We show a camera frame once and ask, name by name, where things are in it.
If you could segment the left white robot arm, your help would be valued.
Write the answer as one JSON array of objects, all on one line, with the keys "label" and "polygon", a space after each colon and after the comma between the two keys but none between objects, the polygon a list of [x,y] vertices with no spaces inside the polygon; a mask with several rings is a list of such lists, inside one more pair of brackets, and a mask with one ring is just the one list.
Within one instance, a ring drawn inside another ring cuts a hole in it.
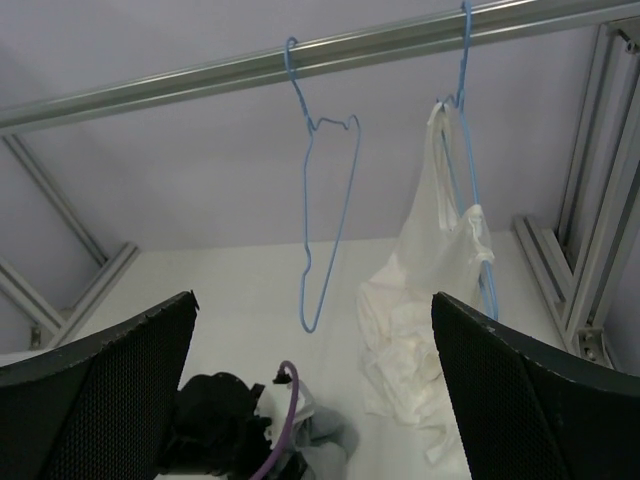
[{"label": "left white robot arm", "polygon": [[163,475],[223,479],[299,479],[303,467],[278,465],[304,409],[302,385],[286,371],[270,384],[247,386],[228,373],[197,375],[176,394]]}]

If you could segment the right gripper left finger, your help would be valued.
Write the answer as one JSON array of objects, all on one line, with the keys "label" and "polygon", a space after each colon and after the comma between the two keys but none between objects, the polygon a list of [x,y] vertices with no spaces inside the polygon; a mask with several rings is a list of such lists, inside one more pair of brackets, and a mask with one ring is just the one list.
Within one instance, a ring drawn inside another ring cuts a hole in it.
[{"label": "right gripper left finger", "polygon": [[197,310],[181,292],[2,367],[2,478],[155,478]]}]

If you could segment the grey tank top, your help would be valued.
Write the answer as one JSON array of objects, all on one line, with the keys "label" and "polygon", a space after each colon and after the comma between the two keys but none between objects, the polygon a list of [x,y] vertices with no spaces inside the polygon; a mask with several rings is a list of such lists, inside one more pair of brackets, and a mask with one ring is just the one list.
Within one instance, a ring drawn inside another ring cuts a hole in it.
[{"label": "grey tank top", "polygon": [[346,479],[359,433],[345,416],[320,406],[296,425],[291,446],[304,462],[302,479]]}]

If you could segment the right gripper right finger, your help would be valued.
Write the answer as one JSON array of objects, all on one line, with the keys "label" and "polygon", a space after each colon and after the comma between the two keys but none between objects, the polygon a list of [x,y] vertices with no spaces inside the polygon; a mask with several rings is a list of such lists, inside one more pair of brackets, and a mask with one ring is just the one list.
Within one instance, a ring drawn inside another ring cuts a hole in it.
[{"label": "right gripper right finger", "polygon": [[461,303],[445,315],[445,378],[472,478],[638,478],[638,377]]}]

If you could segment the light blue wire hanger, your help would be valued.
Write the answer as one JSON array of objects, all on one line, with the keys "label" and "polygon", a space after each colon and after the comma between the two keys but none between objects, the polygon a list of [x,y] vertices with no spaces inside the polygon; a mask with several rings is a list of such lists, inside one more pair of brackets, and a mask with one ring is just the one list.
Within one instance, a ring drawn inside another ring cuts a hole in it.
[{"label": "light blue wire hanger", "polygon": [[[362,126],[354,113],[341,116],[318,114],[309,104],[299,76],[293,50],[301,42],[290,36],[283,47],[283,62],[302,113],[307,145],[302,159],[302,248],[304,266],[299,279],[298,320],[307,334],[317,331],[329,293],[336,259],[347,221],[360,163]],[[331,249],[318,291],[310,291],[311,274],[321,266],[314,241],[329,241]]]}]

